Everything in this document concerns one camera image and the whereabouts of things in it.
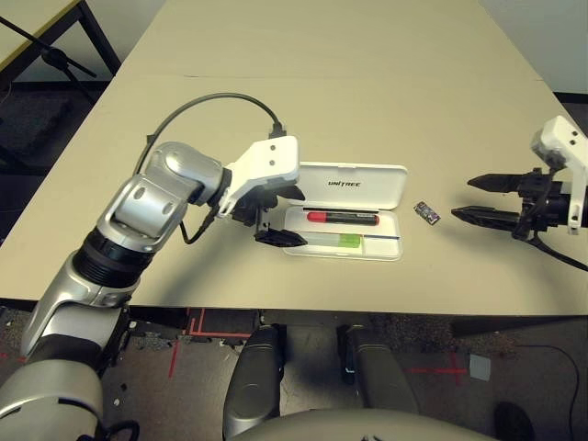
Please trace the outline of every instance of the black table frame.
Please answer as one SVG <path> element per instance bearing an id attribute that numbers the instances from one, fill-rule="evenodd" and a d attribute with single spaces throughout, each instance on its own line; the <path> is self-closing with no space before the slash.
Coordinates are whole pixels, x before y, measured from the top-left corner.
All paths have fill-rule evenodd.
<path id="1" fill-rule="evenodd" d="M 94 14 L 88 7 L 85 0 L 78 2 L 76 5 L 61 16 L 41 35 L 36 36 L 47 44 L 52 44 L 67 29 L 79 22 L 82 25 L 86 35 L 92 41 L 92 44 L 100 54 L 105 65 L 114 76 L 120 67 L 120 60 L 112 49 L 107 36 L 104 35 L 102 28 L 98 25 Z M 0 90 L 5 90 L 10 84 L 23 73 L 35 60 L 40 56 L 41 47 L 31 43 L 19 55 L 0 71 Z M 29 166 L 16 158 L 8 149 L 0 145 L 0 160 L 6 165 L 0 165 L 0 174 L 9 175 L 46 175 L 50 167 Z"/>

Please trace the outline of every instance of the beige tabletop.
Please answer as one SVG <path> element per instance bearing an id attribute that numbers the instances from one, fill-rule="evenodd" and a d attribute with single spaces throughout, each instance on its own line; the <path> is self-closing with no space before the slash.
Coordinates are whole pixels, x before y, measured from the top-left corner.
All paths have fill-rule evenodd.
<path id="1" fill-rule="evenodd" d="M 262 99 L 299 138 L 303 161 L 402 164 L 409 177 L 398 262 L 285 255 L 253 230 L 215 222 L 179 232 L 145 271 L 132 303 L 153 306 L 585 314 L 588 278 L 508 233 L 468 225 L 454 207 L 520 210 L 515 195 L 466 182 L 525 173 L 543 123 L 567 115 L 477 3 L 466 0 L 193 2 L 170 0 L 100 98 L 0 248 L 2 297 L 38 299 L 79 247 L 144 137 L 190 98 L 235 91 Z M 263 139 L 267 116 L 211 102 L 160 141 L 184 141 L 224 164 Z M 425 200 L 442 217 L 413 212 Z M 283 208 L 272 211 L 279 227 Z M 187 227 L 205 209 L 190 208 Z M 586 232 L 546 242 L 586 260 Z"/>
<path id="2" fill-rule="evenodd" d="M 80 0 L 2 0 L 0 16 L 39 37 Z M 0 70 L 10 64 L 30 41 L 0 25 Z"/>

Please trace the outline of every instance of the white paper on floor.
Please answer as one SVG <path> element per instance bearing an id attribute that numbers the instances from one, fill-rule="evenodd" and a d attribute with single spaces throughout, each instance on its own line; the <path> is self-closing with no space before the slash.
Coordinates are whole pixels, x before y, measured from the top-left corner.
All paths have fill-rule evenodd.
<path id="1" fill-rule="evenodd" d="M 469 356 L 469 376 L 473 379 L 490 379 L 491 362 L 485 356 Z"/>

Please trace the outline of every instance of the small electronic chip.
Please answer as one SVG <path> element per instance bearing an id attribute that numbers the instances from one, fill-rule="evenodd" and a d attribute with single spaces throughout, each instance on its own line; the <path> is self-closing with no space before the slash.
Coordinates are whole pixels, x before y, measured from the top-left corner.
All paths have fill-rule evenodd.
<path id="1" fill-rule="evenodd" d="M 441 217 L 431 209 L 424 202 L 419 202 L 414 206 L 414 211 L 431 225 L 435 225 Z"/>

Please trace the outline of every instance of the open case lid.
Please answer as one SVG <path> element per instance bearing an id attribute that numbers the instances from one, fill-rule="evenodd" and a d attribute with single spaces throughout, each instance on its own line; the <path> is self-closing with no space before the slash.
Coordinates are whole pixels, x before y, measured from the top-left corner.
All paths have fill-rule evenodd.
<path id="1" fill-rule="evenodd" d="M 289 202 L 321 208 L 395 209 L 407 175 L 401 165 L 300 163 L 297 186 L 306 200 Z"/>

